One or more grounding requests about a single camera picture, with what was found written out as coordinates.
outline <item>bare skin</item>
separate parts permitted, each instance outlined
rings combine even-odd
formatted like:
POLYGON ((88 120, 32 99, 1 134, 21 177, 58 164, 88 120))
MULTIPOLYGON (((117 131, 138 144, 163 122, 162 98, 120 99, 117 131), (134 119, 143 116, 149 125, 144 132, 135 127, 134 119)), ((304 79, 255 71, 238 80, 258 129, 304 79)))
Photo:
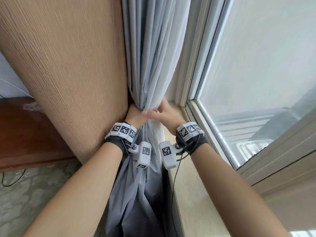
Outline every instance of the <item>bare skin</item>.
MULTIPOLYGON (((137 129, 147 118, 131 105, 125 121, 137 129)), ((110 196, 122 151, 105 143, 48 202, 23 237, 93 236, 110 196)))
MULTIPOLYGON (((157 111, 143 111, 172 133, 185 123, 164 98, 157 111)), ((264 200, 209 144, 198 147, 192 162, 228 231, 233 237, 289 237, 264 200)))

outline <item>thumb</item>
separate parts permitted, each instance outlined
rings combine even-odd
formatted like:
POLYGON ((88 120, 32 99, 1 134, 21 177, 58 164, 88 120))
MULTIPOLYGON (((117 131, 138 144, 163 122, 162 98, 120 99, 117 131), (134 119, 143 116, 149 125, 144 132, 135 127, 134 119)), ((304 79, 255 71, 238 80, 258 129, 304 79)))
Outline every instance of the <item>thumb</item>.
POLYGON ((149 111, 142 111, 142 115, 147 117, 148 119, 154 119, 157 121, 161 121, 162 119, 162 113, 154 110, 149 110, 149 111))

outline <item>person's left arm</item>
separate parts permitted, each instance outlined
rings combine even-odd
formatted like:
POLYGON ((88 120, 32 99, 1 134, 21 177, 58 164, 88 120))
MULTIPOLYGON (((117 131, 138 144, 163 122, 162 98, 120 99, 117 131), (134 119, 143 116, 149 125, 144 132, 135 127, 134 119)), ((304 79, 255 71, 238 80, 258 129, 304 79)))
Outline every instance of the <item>person's left arm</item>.
MULTIPOLYGON (((140 128, 146 118, 131 105, 125 121, 140 128)), ((106 142, 48 202, 23 237, 93 236, 109 199, 121 149, 106 142)))

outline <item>person's left hand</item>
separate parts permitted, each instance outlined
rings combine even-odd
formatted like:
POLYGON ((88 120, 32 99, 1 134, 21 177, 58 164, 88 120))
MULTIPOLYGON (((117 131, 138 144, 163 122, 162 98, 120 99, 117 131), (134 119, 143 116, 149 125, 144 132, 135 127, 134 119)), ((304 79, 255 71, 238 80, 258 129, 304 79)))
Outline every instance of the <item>person's left hand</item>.
POLYGON ((131 104, 128 109, 125 121, 135 127, 137 130, 142 127, 147 121, 147 117, 142 115, 142 112, 137 109, 135 104, 131 104))

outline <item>person's right hand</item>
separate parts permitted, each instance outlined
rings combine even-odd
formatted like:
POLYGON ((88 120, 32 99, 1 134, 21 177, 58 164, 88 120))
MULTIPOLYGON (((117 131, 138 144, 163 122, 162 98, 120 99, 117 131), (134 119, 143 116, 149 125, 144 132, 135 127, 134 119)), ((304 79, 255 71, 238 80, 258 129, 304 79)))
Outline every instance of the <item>person's right hand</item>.
POLYGON ((149 118, 161 122, 171 134, 176 135, 177 128, 186 123, 186 121, 170 106, 164 97, 157 111, 143 111, 142 114, 149 118))

